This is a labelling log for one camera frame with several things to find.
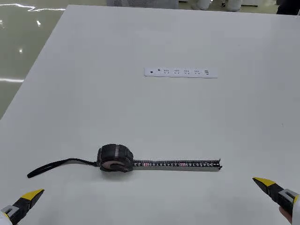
table surface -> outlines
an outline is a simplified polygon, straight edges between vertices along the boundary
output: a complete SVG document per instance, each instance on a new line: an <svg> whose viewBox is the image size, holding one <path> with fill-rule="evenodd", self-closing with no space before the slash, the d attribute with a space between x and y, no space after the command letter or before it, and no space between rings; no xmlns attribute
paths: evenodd
<svg viewBox="0 0 300 225"><path fill-rule="evenodd" d="M69 6L0 120L1 205L45 188L22 224L287 223L251 178L300 191L299 28L294 16ZM152 66L219 78L144 77ZM26 177L63 158L94 161L107 143L224 167L66 165Z"/></svg>

hand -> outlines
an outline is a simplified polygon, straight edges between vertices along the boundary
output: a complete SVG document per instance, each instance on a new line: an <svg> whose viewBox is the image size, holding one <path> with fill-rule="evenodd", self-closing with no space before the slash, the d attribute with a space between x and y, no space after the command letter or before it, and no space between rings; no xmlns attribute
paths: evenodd
<svg viewBox="0 0 300 225"><path fill-rule="evenodd" d="M281 212L281 214L292 224L292 217L287 211L285 211L282 207L279 207L279 212Z"/></svg>

electrical outlet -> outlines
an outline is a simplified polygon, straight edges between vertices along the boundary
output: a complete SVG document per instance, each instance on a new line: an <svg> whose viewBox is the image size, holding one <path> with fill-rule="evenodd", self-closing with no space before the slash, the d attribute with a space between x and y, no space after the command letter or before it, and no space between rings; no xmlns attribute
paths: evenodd
<svg viewBox="0 0 300 225"><path fill-rule="evenodd" d="M169 69L168 68L164 68L164 74L168 75L169 74Z"/></svg>
<svg viewBox="0 0 300 225"><path fill-rule="evenodd" d="M173 74L176 75L176 76L178 76L180 74L180 69L179 68L175 68L173 70Z"/></svg>
<svg viewBox="0 0 300 225"><path fill-rule="evenodd" d="M166 76L166 77L198 77L217 78L217 73L208 69L187 68L187 67L147 67L144 69L145 76Z"/></svg>
<svg viewBox="0 0 300 225"><path fill-rule="evenodd" d="M199 76L199 75L200 75L200 70L199 70L199 69L195 69L195 70L194 70L194 74L195 74L196 76Z"/></svg>
<svg viewBox="0 0 300 225"><path fill-rule="evenodd" d="M186 75L186 76L189 76L189 74L191 73L191 70L189 68L185 68L183 70L183 73Z"/></svg>

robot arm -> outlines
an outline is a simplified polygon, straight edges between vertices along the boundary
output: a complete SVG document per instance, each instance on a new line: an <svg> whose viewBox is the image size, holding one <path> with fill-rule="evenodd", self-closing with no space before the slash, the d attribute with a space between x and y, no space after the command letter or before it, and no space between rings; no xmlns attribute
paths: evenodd
<svg viewBox="0 0 300 225"><path fill-rule="evenodd" d="M0 225L16 225L37 203L44 190L39 189L24 194L13 205L8 205L0 212Z"/></svg>

glossy floor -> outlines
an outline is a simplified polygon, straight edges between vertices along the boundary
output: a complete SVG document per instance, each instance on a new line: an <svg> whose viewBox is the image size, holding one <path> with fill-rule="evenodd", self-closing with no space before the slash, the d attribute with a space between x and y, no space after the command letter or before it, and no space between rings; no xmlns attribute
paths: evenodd
<svg viewBox="0 0 300 225"><path fill-rule="evenodd" d="M20 88L27 73L68 4L105 6L106 0L0 0L0 118ZM181 2L181 9L191 9ZM221 0L209 10L224 11ZM275 13L274 0L241 12Z"/></svg>

